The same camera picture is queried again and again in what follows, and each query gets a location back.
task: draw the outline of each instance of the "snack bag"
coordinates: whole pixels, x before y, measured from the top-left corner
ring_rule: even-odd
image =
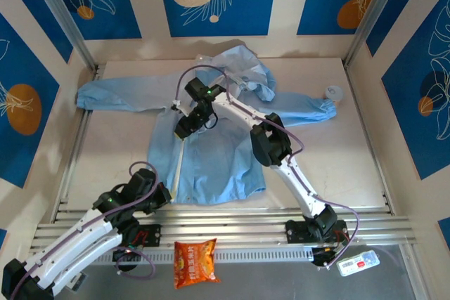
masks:
[[[201,244],[175,242],[175,289],[202,281],[220,282],[214,275],[216,239]]]

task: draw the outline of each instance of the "white label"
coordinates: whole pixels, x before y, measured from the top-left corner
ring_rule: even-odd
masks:
[[[347,277],[348,275],[361,272],[367,268],[374,267],[380,264],[377,254],[371,250],[346,258],[337,263],[341,276]]]

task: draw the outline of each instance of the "light blue shirt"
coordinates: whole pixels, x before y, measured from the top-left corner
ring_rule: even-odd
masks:
[[[244,46],[232,48],[216,57],[202,57],[199,63],[215,65],[230,76],[230,92],[261,112],[275,112],[285,126],[320,122],[336,115],[331,100],[313,99],[298,93],[277,93],[272,73]],[[261,164],[255,159],[250,133],[221,118],[210,130],[205,127],[184,141],[179,182],[177,164],[181,143],[174,135],[181,115],[170,109],[181,72],[158,77],[124,77],[85,84],[78,90],[78,107],[86,110],[128,110],[141,112],[160,109],[152,133],[148,161],[158,170],[160,180],[172,190],[174,202],[219,204],[242,200],[266,188]],[[187,105],[191,98],[185,84],[194,78],[204,84],[225,87],[216,70],[199,69],[188,73],[181,83],[179,100]]]

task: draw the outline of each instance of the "metal frame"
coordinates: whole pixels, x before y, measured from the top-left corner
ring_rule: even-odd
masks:
[[[83,62],[90,70],[96,69],[96,64],[94,58],[89,52],[86,44],[84,43],[84,38],[75,24],[72,16],[69,13],[68,8],[65,6],[63,0],[44,0],[46,5],[49,7],[53,16],[55,17],[64,34],[69,39],[72,46],[78,52]]]
[[[352,63],[359,49],[366,42],[367,37],[371,33],[373,26],[376,24],[388,0],[372,0],[367,8],[364,17],[356,29],[354,39],[350,44],[349,51],[345,56],[344,68],[347,69]]]
[[[105,65],[99,65],[96,68],[92,81],[99,80],[103,77],[105,72]],[[51,212],[50,222],[54,222],[56,219],[56,214],[58,213],[60,204],[64,202],[67,204],[67,198],[69,195],[70,184],[72,183],[72,177],[77,166],[77,160],[82,151],[82,146],[84,142],[84,137],[86,136],[87,127],[89,125],[89,120],[91,118],[91,112],[83,110],[81,112],[81,117],[79,118],[78,130],[75,135],[75,139],[72,145],[72,150],[70,151],[70,156],[65,166],[63,177],[61,178],[60,185],[58,188],[58,194],[56,195],[55,202],[53,203],[53,209]]]
[[[66,210],[61,204],[53,224],[39,224],[30,251],[37,252],[51,244],[72,227],[86,210]],[[340,219],[347,222],[350,233],[356,225],[353,214],[337,209]],[[356,244],[387,245],[415,243],[407,217],[392,216],[389,209],[364,209],[359,212],[360,230]],[[300,209],[253,209],[214,211],[159,210],[152,216],[136,213],[142,224],[162,226],[160,247],[172,249],[175,241],[202,242],[216,237],[220,249],[273,249],[276,247],[322,247],[327,244],[288,244],[285,222],[301,220]]]
[[[417,300],[436,299],[434,292],[428,287],[427,280],[420,267],[420,259],[417,253],[416,244],[399,245],[401,255],[408,273],[411,286]]]
[[[373,162],[374,162],[375,166],[377,167],[378,176],[379,176],[379,178],[383,184],[383,187],[385,189],[385,194],[383,197],[385,198],[386,205],[389,207],[392,215],[396,215],[397,209],[395,207],[395,202],[393,200],[392,194],[389,191],[389,187],[388,187],[388,184],[386,181],[386,177],[383,173],[383,168],[381,167],[380,160],[378,159],[375,148],[373,147],[373,140],[371,138],[371,135],[368,132],[367,123],[366,123],[366,120],[364,119],[363,113],[361,111],[361,107],[359,105],[358,94],[354,89],[353,80],[352,80],[352,77],[350,76],[350,71],[348,68],[345,69],[345,74],[347,75],[347,82],[349,83],[350,91],[352,92],[354,106],[356,107],[356,111],[358,112],[359,120],[361,121],[361,127],[363,129],[364,136],[366,138],[366,143],[367,143],[368,149],[371,152]]]

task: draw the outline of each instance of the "metal extrusion bar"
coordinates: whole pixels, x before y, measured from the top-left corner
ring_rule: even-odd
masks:
[[[359,24],[358,29],[354,35],[354,39],[350,45],[349,51],[345,56],[344,68],[347,69],[352,63],[354,57],[359,52],[359,49],[367,40],[367,37],[371,33],[373,26],[376,24],[380,14],[386,6],[388,0],[372,0],[364,17]]]
[[[352,214],[339,212],[352,233],[356,219]],[[52,243],[75,224],[84,211],[60,211],[53,224],[40,224],[35,233],[31,252]],[[162,226],[160,247],[172,249],[175,241],[203,242],[217,238],[218,249],[273,249],[287,247],[320,247],[322,244],[288,244],[285,222],[302,219],[299,209],[249,209],[217,211],[159,210],[152,216],[136,213],[141,224],[159,223]],[[391,216],[386,211],[361,211],[360,231],[356,244],[408,244],[415,237],[408,218]]]
[[[99,65],[94,73],[92,81],[101,79],[103,77],[103,73],[105,72],[105,65]],[[77,160],[79,158],[80,152],[82,151],[84,137],[86,135],[87,127],[89,125],[89,120],[91,117],[91,112],[83,110],[81,112],[81,117],[79,118],[78,130],[75,135],[75,139],[73,140],[72,150],[70,152],[69,160],[65,166],[63,177],[61,178],[61,182],[58,189],[58,194],[55,199],[55,203],[53,204],[53,210],[51,212],[51,222],[53,223],[56,220],[57,214],[61,209],[61,204],[67,204],[67,197],[69,194],[69,188],[72,182],[72,177],[75,172],[75,167],[77,166]]]
[[[86,44],[84,43],[83,36],[75,24],[69,10],[64,4],[63,0],[44,0],[49,7],[61,29],[64,31],[66,37],[70,43],[74,46],[75,50],[81,56],[83,62],[90,70],[95,70],[96,65],[94,58],[90,54]]]
[[[144,249],[143,253],[151,259],[155,265],[173,264],[174,250]],[[305,247],[276,247],[273,249],[216,249],[214,251],[215,263],[279,263],[313,261],[314,255],[311,248]],[[108,252],[92,265],[114,265],[113,253]],[[147,261],[136,257],[131,261],[123,261],[120,265],[145,265]]]
[[[366,139],[367,148],[371,152],[373,163],[375,164],[375,166],[377,168],[378,177],[380,177],[382,186],[385,189],[385,193],[384,193],[383,197],[385,198],[386,204],[389,207],[392,215],[395,216],[397,214],[395,203],[393,202],[392,194],[390,193],[389,187],[387,185],[386,177],[383,172],[383,168],[381,167],[380,160],[378,159],[375,148],[373,147],[373,140],[371,138],[371,135],[368,132],[367,122],[363,116],[363,112],[361,111],[361,106],[359,105],[359,97],[358,97],[357,92],[355,91],[355,86],[354,86],[352,77],[350,76],[350,70],[346,69],[345,74],[347,75],[347,82],[349,84],[350,91],[352,92],[352,99],[354,102],[354,106],[356,108],[356,112],[358,113],[359,121],[361,122],[361,127],[363,129],[364,138]]]

